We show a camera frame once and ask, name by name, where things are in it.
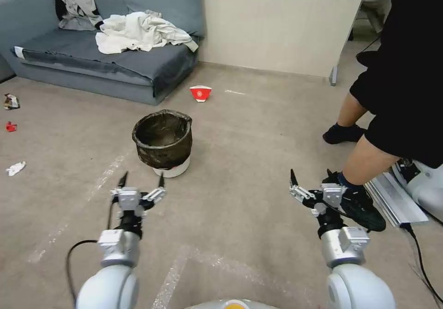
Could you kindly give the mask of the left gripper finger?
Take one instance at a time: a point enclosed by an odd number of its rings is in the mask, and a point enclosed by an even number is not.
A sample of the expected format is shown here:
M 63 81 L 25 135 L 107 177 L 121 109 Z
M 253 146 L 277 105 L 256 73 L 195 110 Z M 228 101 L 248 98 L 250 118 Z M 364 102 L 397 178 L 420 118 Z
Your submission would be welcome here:
M 111 196 L 112 200 L 111 202 L 118 202 L 119 201 L 119 193 L 122 190 L 123 187 L 125 187 L 128 177 L 128 171 L 124 173 L 124 175 L 119 179 L 119 182 L 116 186 L 116 188 L 111 190 Z
M 165 195 L 165 179 L 164 172 L 161 173 L 158 187 L 143 197 L 144 204 L 157 204 Z

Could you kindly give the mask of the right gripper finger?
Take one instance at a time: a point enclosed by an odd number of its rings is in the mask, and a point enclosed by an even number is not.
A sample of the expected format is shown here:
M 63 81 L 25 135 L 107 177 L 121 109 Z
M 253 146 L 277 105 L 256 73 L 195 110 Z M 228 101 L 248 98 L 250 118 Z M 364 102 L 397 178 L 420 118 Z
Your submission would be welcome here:
M 347 191 L 347 179 L 344 177 L 342 172 L 332 172 L 327 169 L 327 177 L 325 178 L 325 184 L 337 184 L 343 187 L 343 192 Z
M 299 202 L 314 201 L 316 199 L 314 193 L 302 188 L 297 181 L 294 170 L 290 170 L 290 194 Z

